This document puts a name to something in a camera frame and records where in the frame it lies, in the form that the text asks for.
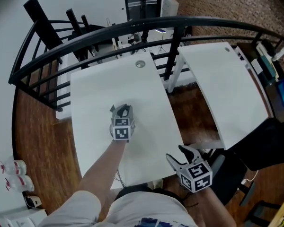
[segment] plastic bottle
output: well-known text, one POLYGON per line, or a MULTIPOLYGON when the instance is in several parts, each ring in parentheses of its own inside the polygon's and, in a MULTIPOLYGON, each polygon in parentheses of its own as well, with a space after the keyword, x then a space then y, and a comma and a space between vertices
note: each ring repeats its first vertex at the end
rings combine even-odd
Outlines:
POLYGON ((32 179, 27 175, 11 175, 6 179, 6 189, 9 191, 11 188, 17 192, 30 191, 32 192, 35 187, 32 179))
POLYGON ((0 167, 2 173, 7 173, 8 175, 25 175, 27 173, 27 165, 22 160, 7 160, 2 163, 0 161, 0 167))

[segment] black chair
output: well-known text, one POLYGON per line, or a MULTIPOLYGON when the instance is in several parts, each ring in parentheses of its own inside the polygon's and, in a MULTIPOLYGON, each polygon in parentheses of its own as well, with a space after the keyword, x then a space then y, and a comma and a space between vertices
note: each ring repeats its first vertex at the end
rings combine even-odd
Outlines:
POLYGON ((232 151, 252 171, 284 163, 284 123, 266 119, 228 151, 232 151))
POLYGON ((265 202, 265 201, 258 202, 251 209, 251 211, 248 213, 247 218, 245 219, 244 225, 246 227, 254 226, 253 224, 256 224, 256 225, 261 226, 261 227, 269 226, 270 221, 262 219, 262 217, 265 213, 265 208, 274 209, 274 210, 276 210, 276 213, 277 213, 277 210, 279 210, 281 208, 281 205, 273 204, 273 203, 269 203, 269 202, 265 202))
POLYGON ((217 149, 207 161, 213 170, 211 189, 219 200, 226 205, 239 189, 245 193, 240 206, 245 206, 254 192, 255 184, 252 182, 250 187, 241 184, 247 172, 244 163, 233 152, 222 149, 217 149))

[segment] wire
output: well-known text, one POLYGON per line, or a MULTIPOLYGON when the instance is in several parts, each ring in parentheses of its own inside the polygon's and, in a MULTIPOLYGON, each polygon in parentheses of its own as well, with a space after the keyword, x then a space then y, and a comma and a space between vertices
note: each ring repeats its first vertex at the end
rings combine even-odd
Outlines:
POLYGON ((192 192, 188 192, 188 193, 186 194, 186 196, 185 196, 184 198, 182 198, 182 201, 188 199, 188 197, 189 197, 190 195, 192 195, 192 194, 193 194, 192 192))
POLYGON ((253 179, 245 179, 246 181, 249 181, 249 182, 252 182, 255 178, 256 178, 256 176, 257 176, 257 173, 259 172, 259 170, 257 170, 257 172, 256 172, 256 174, 255 174, 255 176, 254 176, 254 178, 253 179))
POLYGON ((196 205, 198 205, 199 203, 196 203, 196 204, 193 204, 193 205, 191 205, 191 206, 185 206, 185 208, 192 208, 192 207, 194 207, 194 206, 196 206, 196 205))
POLYGON ((118 177, 119 177, 119 179, 116 179, 117 181, 119 181, 120 183, 121 183, 121 185, 125 188, 126 186, 125 186, 125 184, 124 184, 124 182, 122 181, 122 179, 121 179, 121 177, 120 177, 120 173, 119 173, 119 169, 117 170, 117 175, 118 175, 118 177))

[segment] tabletop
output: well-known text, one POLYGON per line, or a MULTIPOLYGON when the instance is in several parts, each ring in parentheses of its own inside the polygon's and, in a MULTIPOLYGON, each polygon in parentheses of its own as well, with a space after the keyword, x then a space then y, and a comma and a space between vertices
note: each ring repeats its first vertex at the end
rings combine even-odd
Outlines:
MULTIPOLYGON (((71 75, 71 118, 82 176, 106 150, 112 105, 133 106, 135 132, 125 147, 119 172, 126 186, 173 175, 165 154, 186 162, 167 94, 149 53, 92 66, 71 75), (144 61, 144 67, 137 67, 144 61)), ((114 181, 112 189, 122 187, 114 181)))
POLYGON ((268 117, 255 83, 229 43, 190 45, 178 51, 196 78, 225 149, 268 117))

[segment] table leg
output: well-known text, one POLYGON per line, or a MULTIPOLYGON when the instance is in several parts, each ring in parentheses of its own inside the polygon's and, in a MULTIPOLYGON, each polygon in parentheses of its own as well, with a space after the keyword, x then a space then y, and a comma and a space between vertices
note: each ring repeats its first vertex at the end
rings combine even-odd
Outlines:
POLYGON ((189 146, 194 148, 194 149, 220 149, 220 148, 224 148, 221 140, 214 140, 214 141, 211 141, 211 142, 195 143, 195 144, 190 144, 189 146))
POLYGON ((179 55, 178 58, 177 58, 177 63, 175 65, 174 72, 172 73, 171 78, 169 79, 169 84, 168 84, 168 87, 167 87, 167 91, 169 93, 171 93, 174 90, 174 87, 175 87, 176 82, 177 82, 177 80, 180 76, 183 65, 184 65, 183 57, 181 55, 179 55))

